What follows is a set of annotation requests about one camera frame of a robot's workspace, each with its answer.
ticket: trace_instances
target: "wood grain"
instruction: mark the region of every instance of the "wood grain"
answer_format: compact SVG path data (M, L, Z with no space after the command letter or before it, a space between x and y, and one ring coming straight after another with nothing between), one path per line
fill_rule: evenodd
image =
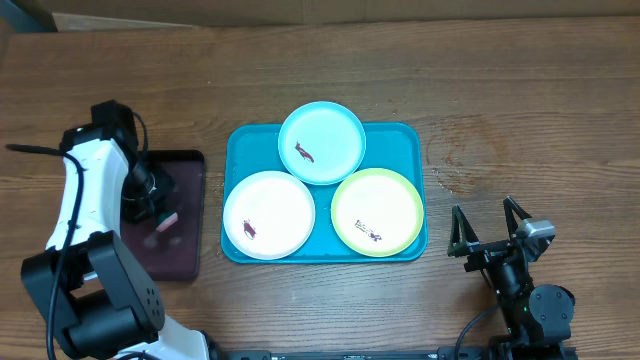
M446 257L451 206L502 239L512 195L556 224L531 266L577 298L581 359L638 358L640 18L14 35L0 75L0 143L56 146L115 98L153 149L207 159L201 271L162 283L168 313L227 349L413 350L454 343L494 300ZM429 247L406 264L240 266L220 250L226 141L333 100L421 138ZM19 278L62 196L59 159L0 151L0 356L44 358ZM499 316L468 335L504 333Z

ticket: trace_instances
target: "rectangular tray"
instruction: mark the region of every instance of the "rectangular tray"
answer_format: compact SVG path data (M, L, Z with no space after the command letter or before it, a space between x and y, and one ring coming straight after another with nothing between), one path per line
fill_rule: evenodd
M363 123L367 147L359 170L385 168L406 177L420 193L424 204L420 139L409 125L397 122ZM278 154L280 124L246 125L229 137L224 175L224 203L231 190L244 178L260 171L287 172ZM331 264L394 262L415 260L427 247L427 218L416 240L404 251L375 258L358 254L345 245L331 224L331 200L340 185L309 188L316 205L316 222L307 242L293 254L277 260L258 260L240 252L229 240L222 224L220 244L227 257L242 264Z

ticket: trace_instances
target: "table surface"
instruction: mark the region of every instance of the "table surface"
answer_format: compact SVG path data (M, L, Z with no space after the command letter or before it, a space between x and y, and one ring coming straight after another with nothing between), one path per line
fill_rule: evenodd
M152 149L207 161L201 268L159 284L167 312L226 349L416 350L452 345L493 296L446 256L451 207L483 241L506 237L502 199L557 227L531 272L577 298L581 359L640 351L640 18L12 35L0 143L56 146L118 99ZM226 142L314 100L420 134L429 246L404 264L242 266L220 250ZM58 216L59 159L0 150L0 356L41 359L44 321L19 270ZM503 334L499 315L467 343Z

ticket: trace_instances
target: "teal tray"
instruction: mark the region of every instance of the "teal tray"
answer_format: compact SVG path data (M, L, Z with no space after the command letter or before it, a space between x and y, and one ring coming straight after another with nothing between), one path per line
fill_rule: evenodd
M406 177L420 193L424 204L420 139L403 123L363 123L367 151L358 170L385 168ZM244 178L260 171L287 172L278 155L280 124L246 125L229 137L224 174L224 202L231 190ZM375 258L358 254L345 245L331 224L331 199L340 185L308 185L316 205L316 222L307 242L293 254L277 260L258 260L240 252L229 240L222 224L220 244L227 257L242 264L332 264L397 262L415 260L427 248L427 216L416 240L404 251L389 257Z

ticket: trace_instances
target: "light green plate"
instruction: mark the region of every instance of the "light green plate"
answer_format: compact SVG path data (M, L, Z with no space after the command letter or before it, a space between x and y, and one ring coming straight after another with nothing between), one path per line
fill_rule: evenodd
M347 177L331 201L331 221L340 239L372 257L395 255L416 239L424 207L416 188L387 169L366 169Z

